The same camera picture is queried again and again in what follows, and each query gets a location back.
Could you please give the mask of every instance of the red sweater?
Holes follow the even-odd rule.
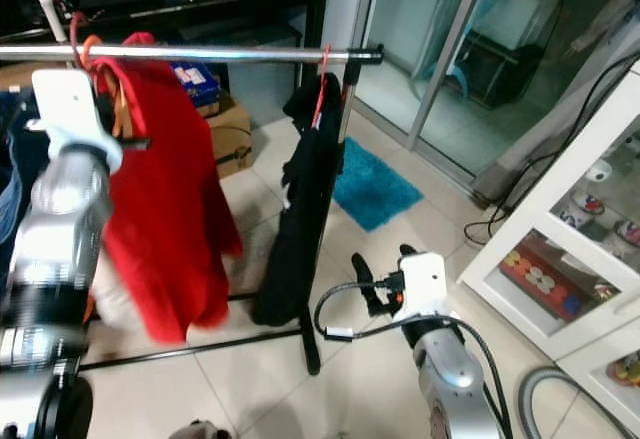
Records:
[[[125,44],[150,44],[136,33]],[[220,188],[210,131],[169,65],[101,58],[120,79],[134,136],[147,151],[126,151],[111,178],[114,214],[104,244],[151,337],[183,342],[190,324],[215,326],[228,313],[222,252],[242,243]],[[104,84],[98,77],[98,89]]]

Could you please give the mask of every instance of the blue rug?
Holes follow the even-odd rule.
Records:
[[[347,137],[344,170],[333,198],[370,232],[422,199],[422,193],[383,161]]]

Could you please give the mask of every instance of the vacuum hose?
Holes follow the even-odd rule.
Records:
[[[520,422],[522,423],[524,432],[529,439],[542,439],[533,417],[533,392],[538,384],[545,379],[559,379],[574,386],[581,392],[585,392],[576,381],[555,367],[540,367],[527,374],[520,383],[520,389],[518,390],[518,414],[520,415]],[[585,395],[589,397],[598,409],[602,411],[624,439],[638,439],[629,429],[606,411],[589,394],[585,393]]]

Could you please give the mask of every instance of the blue jeans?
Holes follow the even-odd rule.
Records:
[[[26,110],[20,110],[24,102]],[[0,91],[0,298],[4,296],[16,230],[31,201],[31,187],[49,162],[49,138],[25,128],[38,118],[31,89]]]

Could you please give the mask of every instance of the clothes rack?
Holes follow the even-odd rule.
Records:
[[[77,52],[82,54],[83,48],[79,46]],[[208,47],[208,46],[122,46],[122,45],[95,45],[89,51],[89,58],[96,57],[117,57],[125,60],[156,60],[156,61],[192,61],[192,62],[291,62],[304,64],[319,64],[325,58],[323,49],[300,49],[300,48],[248,48],[248,47]],[[333,49],[327,56],[328,64],[345,64],[345,71],[342,78],[342,115],[340,123],[340,133],[338,143],[340,150],[344,151],[344,140],[351,113],[351,103],[354,94],[354,87],[360,77],[362,65],[380,64],[384,57],[382,46],[377,49]],[[71,61],[73,60],[73,49],[70,45],[2,45],[0,46],[0,62],[2,61]],[[331,181],[330,192],[333,193],[335,180],[339,171],[334,171]],[[318,249],[316,258],[319,255],[320,244],[327,216],[329,214],[330,200],[324,211],[322,233],[318,238]],[[255,297],[255,294],[238,294],[229,297],[229,301],[244,301]],[[80,371],[101,369],[125,364],[139,363],[151,360],[158,360],[167,357],[175,357],[186,354],[194,354],[224,347],[233,347],[254,342],[280,339],[290,336],[302,336],[305,351],[307,370],[311,375],[320,372],[320,353],[316,344],[313,325],[309,308],[307,307],[299,317],[299,325],[284,331],[257,334],[232,341],[216,342],[198,346],[188,346],[180,349],[172,349],[163,352],[143,354],[138,356],[98,361],[82,364]]]

